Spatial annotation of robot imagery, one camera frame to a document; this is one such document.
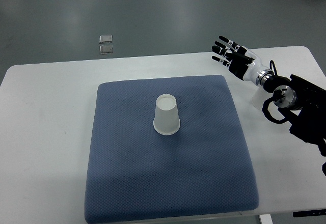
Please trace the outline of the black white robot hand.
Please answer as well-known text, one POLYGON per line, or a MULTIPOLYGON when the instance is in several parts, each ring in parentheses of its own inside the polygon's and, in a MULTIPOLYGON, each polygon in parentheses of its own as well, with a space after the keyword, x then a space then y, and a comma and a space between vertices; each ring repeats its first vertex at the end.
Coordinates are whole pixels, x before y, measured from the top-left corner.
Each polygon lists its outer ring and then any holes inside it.
POLYGON ((261 58, 254 52, 224 36, 219 36, 219 41, 215 41, 212 51, 214 61, 228 68, 229 72, 243 81, 262 86, 263 79, 274 74, 262 64, 261 58))

